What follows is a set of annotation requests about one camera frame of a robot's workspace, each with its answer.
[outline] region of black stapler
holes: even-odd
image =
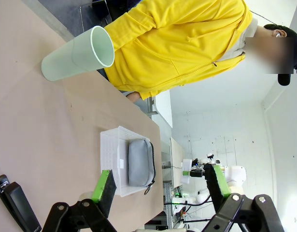
[[[16,182],[10,183],[6,175],[0,176],[0,198],[23,231],[41,231],[42,228],[22,188]]]

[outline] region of wall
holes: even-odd
[[[297,32],[297,10],[291,28]],[[275,157],[277,210],[287,231],[297,231],[297,75],[287,87],[276,83],[263,101]]]
[[[243,185],[246,195],[249,198],[263,193],[273,196],[269,144],[260,103],[175,114],[173,125],[172,136],[189,158],[204,158],[213,153],[224,165],[244,166],[247,170],[247,181]],[[203,178],[192,178],[189,185],[184,185],[184,190],[189,191],[205,188]],[[200,219],[210,218],[214,213],[210,205],[192,215]],[[204,223],[190,225],[201,230]]]
[[[246,3],[254,12],[277,24],[289,26],[297,0],[246,0]],[[254,17],[260,26],[270,23],[257,15]],[[261,64],[249,58],[235,69],[214,78],[172,89],[172,110],[184,113],[261,101],[276,80],[276,75],[263,74],[261,70]]]

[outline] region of yellow jacket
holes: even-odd
[[[115,62],[105,71],[119,90],[142,99],[234,68],[215,62],[251,24],[243,0],[143,0],[106,26]]]

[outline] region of plastic cup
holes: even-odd
[[[111,38],[104,28],[95,26],[46,56],[41,70],[47,80],[56,81],[107,68],[113,63],[114,47]]]

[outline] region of cup rim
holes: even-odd
[[[96,52],[95,52],[95,49],[94,49],[94,46],[93,46],[93,43],[92,43],[92,34],[94,33],[94,30],[96,28],[100,28],[102,29],[106,34],[107,36],[109,37],[110,41],[111,41],[111,45],[112,45],[112,49],[113,49],[113,61],[111,62],[110,65],[106,65],[104,64],[100,59],[99,57],[97,56]],[[103,27],[100,27],[100,26],[94,26],[92,29],[91,29],[91,32],[90,32],[90,46],[91,46],[91,50],[92,52],[94,53],[96,59],[99,61],[100,64],[102,64],[105,68],[108,68],[108,67],[111,67],[113,64],[114,64],[114,60],[115,60],[115,51],[114,51],[114,46],[113,46],[113,42],[110,38],[110,35],[108,34],[108,32],[103,28]]]

